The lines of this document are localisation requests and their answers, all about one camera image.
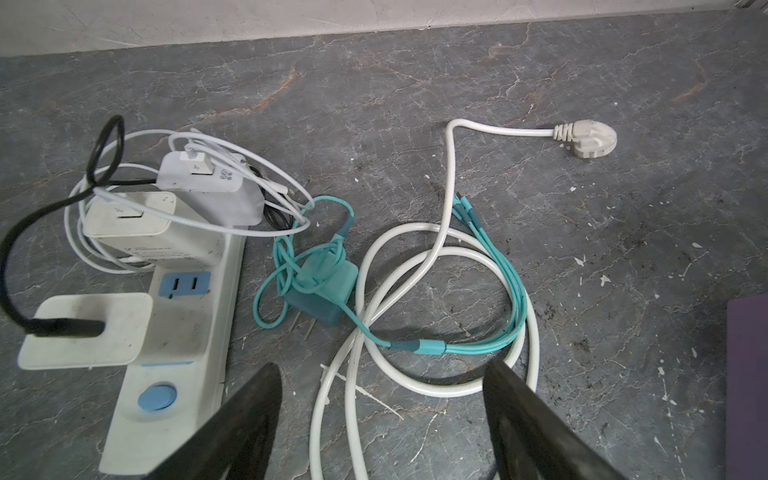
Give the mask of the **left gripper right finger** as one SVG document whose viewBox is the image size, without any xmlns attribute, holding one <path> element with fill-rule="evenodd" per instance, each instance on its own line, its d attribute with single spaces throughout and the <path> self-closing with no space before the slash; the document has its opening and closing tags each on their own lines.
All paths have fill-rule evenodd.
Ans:
<svg viewBox="0 0 768 480">
<path fill-rule="evenodd" d="M 622 479 L 510 367 L 490 362 L 483 398 L 500 479 Z"/>
</svg>

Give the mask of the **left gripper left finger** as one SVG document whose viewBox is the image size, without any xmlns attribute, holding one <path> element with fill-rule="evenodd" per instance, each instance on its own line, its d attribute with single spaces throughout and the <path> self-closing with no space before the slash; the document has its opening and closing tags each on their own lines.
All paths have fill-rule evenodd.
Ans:
<svg viewBox="0 0 768 480">
<path fill-rule="evenodd" d="M 263 479 L 282 404 L 282 377 L 263 366 L 148 479 Z"/>
</svg>

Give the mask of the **white blue power strip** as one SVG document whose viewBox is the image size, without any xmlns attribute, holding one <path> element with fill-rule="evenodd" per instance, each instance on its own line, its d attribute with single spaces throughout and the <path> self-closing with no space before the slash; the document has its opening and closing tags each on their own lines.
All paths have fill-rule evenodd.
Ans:
<svg viewBox="0 0 768 480">
<path fill-rule="evenodd" d="M 144 475 L 220 408 L 245 240 L 228 235 L 214 267 L 157 267 L 142 351 L 127 367 L 99 469 Z"/>
</svg>

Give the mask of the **white square charger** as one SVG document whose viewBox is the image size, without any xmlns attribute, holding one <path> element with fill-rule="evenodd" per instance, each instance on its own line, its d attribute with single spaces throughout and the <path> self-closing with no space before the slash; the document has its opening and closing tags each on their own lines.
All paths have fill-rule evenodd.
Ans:
<svg viewBox="0 0 768 480">
<path fill-rule="evenodd" d="M 17 364 L 24 370 L 127 365 L 139 357 L 152 310 L 147 293 L 51 297 L 38 307 Z"/>
</svg>

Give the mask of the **teal charger adapter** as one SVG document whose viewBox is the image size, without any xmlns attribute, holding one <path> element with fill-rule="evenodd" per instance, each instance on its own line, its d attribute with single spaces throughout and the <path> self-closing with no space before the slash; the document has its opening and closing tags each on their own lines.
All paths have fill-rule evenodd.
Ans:
<svg viewBox="0 0 768 480">
<path fill-rule="evenodd" d="M 328 327 L 337 327 L 358 277 L 358 267 L 330 250 L 310 254 L 292 277 L 286 303 Z"/>
</svg>

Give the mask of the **purple power strip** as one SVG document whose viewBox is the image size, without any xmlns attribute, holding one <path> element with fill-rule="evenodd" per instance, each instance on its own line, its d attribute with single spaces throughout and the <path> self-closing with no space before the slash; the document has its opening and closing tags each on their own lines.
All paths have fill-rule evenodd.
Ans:
<svg viewBox="0 0 768 480">
<path fill-rule="evenodd" d="M 727 305 L 726 477 L 767 477 L 767 296 Z"/>
</svg>

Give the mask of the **white charger adapter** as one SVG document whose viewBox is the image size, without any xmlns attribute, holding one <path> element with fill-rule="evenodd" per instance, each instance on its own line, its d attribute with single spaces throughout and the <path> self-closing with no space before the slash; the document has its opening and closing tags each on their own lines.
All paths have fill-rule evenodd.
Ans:
<svg viewBox="0 0 768 480">
<path fill-rule="evenodd" d="M 156 185 L 173 192 L 211 224 L 248 227 L 264 218 L 264 196 L 257 183 L 217 165 L 209 174 L 192 173 L 183 152 L 162 160 Z"/>
</svg>

